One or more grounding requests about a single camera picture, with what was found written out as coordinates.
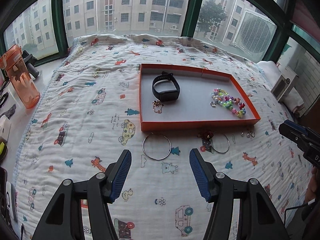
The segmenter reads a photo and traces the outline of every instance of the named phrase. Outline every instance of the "beaded bracelet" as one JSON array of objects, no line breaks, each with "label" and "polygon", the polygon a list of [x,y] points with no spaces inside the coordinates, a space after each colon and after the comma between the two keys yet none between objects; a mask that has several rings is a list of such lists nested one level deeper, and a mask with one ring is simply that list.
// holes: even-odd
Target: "beaded bracelet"
[{"label": "beaded bracelet", "polygon": [[[223,89],[217,88],[217,89],[213,90],[213,92],[211,93],[211,97],[213,98],[215,103],[218,103],[218,105],[223,106],[226,109],[231,110],[232,113],[235,114],[236,116],[238,116],[239,118],[241,118],[242,116],[244,116],[246,114],[246,110],[244,108],[245,104],[240,103],[241,99],[229,96],[229,94]],[[236,105],[239,105],[240,111],[237,111],[235,108],[233,108],[233,106],[232,106],[233,102]]]}]

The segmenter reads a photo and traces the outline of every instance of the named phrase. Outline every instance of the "tree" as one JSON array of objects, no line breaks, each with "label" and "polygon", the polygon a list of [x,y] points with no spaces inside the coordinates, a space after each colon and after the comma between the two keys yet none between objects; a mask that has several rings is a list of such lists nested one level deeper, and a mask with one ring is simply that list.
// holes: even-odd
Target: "tree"
[{"label": "tree", "polygon": [[209,32],[215,23],[219,23],[227,19],[222,5],[214,3],[214,1],[207,1],[202,5],[199,18],[198,27],[201,32]]}]

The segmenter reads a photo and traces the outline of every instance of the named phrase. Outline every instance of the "white box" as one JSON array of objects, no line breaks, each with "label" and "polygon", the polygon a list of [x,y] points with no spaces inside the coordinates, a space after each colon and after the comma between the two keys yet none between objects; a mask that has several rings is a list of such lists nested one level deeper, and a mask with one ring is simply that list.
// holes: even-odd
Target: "white box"
[{"label": "white box", "polygon": [[279,70],[281,71],[281,76],[271,89],[271,93],[274,95],[278,102],[282,102],[295,86],[299,77],[288,66],[285,68],[279,68]]}]

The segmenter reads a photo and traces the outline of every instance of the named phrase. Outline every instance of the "cartoon car print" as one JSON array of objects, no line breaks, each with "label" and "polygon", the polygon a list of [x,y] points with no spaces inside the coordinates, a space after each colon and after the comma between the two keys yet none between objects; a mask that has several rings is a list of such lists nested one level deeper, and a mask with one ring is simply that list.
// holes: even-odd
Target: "cartoon car print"
[{"label": "cartoon car print", "polygon": [[126,240],[131,238],[131,229],[134,229],[134,223],[122,222],[118,218],[115,218],[115,230],[119,240]]},{"label": "cartoon car print", "polygon": [[119,137],[119,142],[121,142],[122,145],[126,145],[127,141],[134,136],[136,127],[129,119],[125,119],[121,124],[121,128],[123,128],[123,133],[122,136]]},{"label": "cartoon car print", "polygon": [[36,190],[35,187],[32,187],[32,188],[29,190],[28,202],[29,202],[30,210],[31,210],[31,211],[35,208],[34,201],[35,201],[35,195],[36,195],[36,193],[37,193],[37,190]]},{"label": "cartoon car print", "polygon": [[176,209],[176,228],[181,231],[181,236],[188,236],[192,232],[190,226],[190,216],[193,214],[193,208],[189,205],[180,206]]},{"label": "cartoon car print", "polygon": [[62,127],[59,129],[59,136],[54,141],[54,144],[59,144],[60,146],[64,145],[64,142],[66,140],[67,134],[68,134],[69,125],[68,122],[64,122]]},{"label": "cartoon car print", "polygon": [[105,96],[106,96],[105,88],[101,88],[101,89],[98,91],[97,97],[96,97],[94,100],[92,100],[91,103],[92,103],[94,106],[100,105],[100,104],[103,102]]}]

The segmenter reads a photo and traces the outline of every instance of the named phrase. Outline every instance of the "blue gripper pad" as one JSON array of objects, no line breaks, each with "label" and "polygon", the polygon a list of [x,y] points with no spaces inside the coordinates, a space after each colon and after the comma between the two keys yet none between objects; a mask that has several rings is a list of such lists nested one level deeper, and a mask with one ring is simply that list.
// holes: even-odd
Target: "blue gripper pad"
[{"label": "blue gripper pad", "polygon": [[190,151],[189,161],[190,161],[190,166],[191,166],[193,175],[195,176],[196,182],[198,184],[200,194],[208,202],[211,199],[211,194],[209,192],[209,181],[206,175],[204,174],[204,170],[202,169],[199,163],[199,160],[196,156],[196,153],[194,152],[194,149]]},{"label": "blue gripper pad", "polygon": [[131,166],[131,160],[132,160],[131,152],[127,151],[120,165],[120,168],[118,169],[118,172],[116,173],[116,176],[112,181],[111,194],[110,194],[110,199],[112,200],[112,202],[114,202],[121,194],[123,184],[125,182],[125,179],[127,178],[127,175]]}]

